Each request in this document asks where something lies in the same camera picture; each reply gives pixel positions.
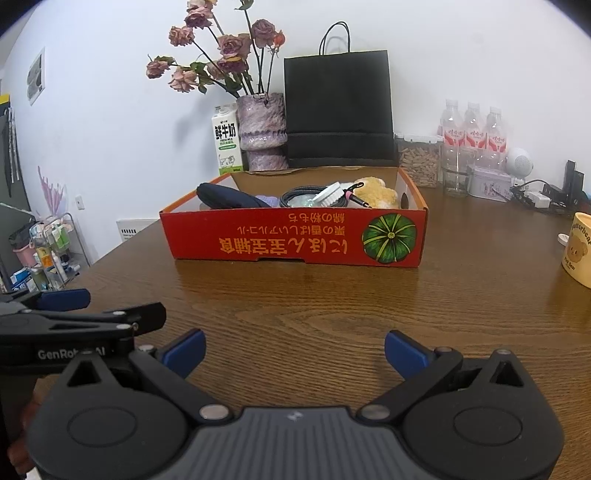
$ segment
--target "plastic water bottle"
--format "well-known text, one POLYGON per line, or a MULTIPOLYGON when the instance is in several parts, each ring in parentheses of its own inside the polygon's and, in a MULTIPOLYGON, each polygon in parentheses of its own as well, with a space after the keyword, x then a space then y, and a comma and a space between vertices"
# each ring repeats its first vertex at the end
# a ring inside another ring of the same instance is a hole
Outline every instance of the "plastic water bottle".
POLYGON ((441 116, 441 169, 443 170, 443 190, 451 195, 468 194, 467 161, 461 153, 466 141, 466 131, 457 100, 446 100, 446 108, 441 116))
POLYGON ((486 149, 478 162, 485 168, 505 170, 507 135, 501 119, 501 109, 491 106, 486 117, 486 149))
POLYGON ((474 164, 476 159, 482 156, 482 150, 486 147, 485 123, 480 114, 479 103, 468 102, 464 130, 466 130, 466 141, 463 154, 470 158, 469 164, 474 164))

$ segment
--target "bag handle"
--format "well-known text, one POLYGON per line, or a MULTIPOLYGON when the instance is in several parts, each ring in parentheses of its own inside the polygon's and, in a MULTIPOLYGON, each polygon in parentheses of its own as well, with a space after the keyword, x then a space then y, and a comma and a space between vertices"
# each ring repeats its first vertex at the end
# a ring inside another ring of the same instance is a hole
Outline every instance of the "bag handle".
POLYGON ((322 37, 322 40, 320 40, 320 45, 318 46, 318 55, 324 55, 324 51, 326 49, 326 38, 329 36, 330 31, 337 25, 342 25, 347 31, 347 53, 351 53, 351 32, 349 31, 349 26, 347 23, 341 21, 331 25, 326 31, 324 37, 322 37))

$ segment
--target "blue gripper pad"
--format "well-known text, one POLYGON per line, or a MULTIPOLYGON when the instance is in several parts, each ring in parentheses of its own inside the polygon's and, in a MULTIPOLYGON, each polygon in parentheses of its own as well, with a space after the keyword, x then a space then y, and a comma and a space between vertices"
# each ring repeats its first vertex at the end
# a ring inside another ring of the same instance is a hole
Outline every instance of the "blue gripper pad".
POLYGON ((398 330, 392 330, 384 341, 386 360, 405 380, 419 373, 435 354, 398 330))
POLYGON ((46 291, 37 300, 37 310, 68 312, 85 309, 90 304, 90 292, 85 288, 72 290, 46 291))
POLYGON ((206 341, 201 329, 189 330, 174 342, 158 349, 157 358, 177 375, 187 378, 205 358, 206 341))

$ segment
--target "red cardboard box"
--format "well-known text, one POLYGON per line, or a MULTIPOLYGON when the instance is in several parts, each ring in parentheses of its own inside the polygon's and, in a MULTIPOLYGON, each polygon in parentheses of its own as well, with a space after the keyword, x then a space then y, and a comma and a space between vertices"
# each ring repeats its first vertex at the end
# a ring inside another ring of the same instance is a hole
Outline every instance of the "red cardboard box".
POLYGON ((307 263, 418 267, 428 209, 416 185, 395 167, 318 167, 226 173, 212 183, 280 197, 303 185, 377 177, 408 199, 408 209, 252 208, 211 210, 195 192, 160 212, 174 258, 300 259, 307 263))

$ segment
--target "white brush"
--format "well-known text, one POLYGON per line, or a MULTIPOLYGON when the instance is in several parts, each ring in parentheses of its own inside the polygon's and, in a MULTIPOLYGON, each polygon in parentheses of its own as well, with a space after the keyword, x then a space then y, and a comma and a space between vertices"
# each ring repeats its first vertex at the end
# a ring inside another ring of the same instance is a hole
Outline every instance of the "white brush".
POLYGON ((335 202, 338 202, 341 197, 345 196, 343 187, 336 181, 332 185, 327 186, 322 192, 312 199, 312 204, 315 207, 330 207, 335 202))

